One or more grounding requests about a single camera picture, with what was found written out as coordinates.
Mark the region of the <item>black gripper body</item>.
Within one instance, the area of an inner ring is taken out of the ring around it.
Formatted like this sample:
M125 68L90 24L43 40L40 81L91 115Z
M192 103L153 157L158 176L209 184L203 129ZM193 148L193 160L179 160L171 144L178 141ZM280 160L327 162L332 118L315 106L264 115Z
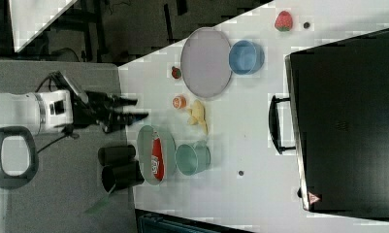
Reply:
M105 92L84 90L73 79L61 72L51 73L51 80L58 90L68 90L73 111L75 129L100 125L105 133L118 130L113 123L114 109L120 105L120 97Z

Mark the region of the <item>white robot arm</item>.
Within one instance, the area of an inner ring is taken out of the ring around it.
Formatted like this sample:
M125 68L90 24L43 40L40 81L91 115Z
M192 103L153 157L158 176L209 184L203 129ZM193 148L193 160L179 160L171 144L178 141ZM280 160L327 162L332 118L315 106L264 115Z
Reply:
M44 79L47 92L0 93L0 188L29 184L39 168L34 137L58 134L77 139L77 129L99 125L105 133L119 131L148 117L118 109L138 101L105 92L85 90L59 71Z

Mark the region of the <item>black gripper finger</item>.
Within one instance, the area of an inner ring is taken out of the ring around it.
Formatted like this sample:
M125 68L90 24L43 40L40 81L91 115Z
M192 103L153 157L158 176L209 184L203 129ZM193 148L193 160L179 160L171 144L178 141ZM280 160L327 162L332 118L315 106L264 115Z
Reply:
M132 125L148 117L148 113L119 113L115 119L121 125Z
M116 97L113 99L114 108L125 107L125 106L136 106L137 103L138 103L137 99L129 99L123 97Z

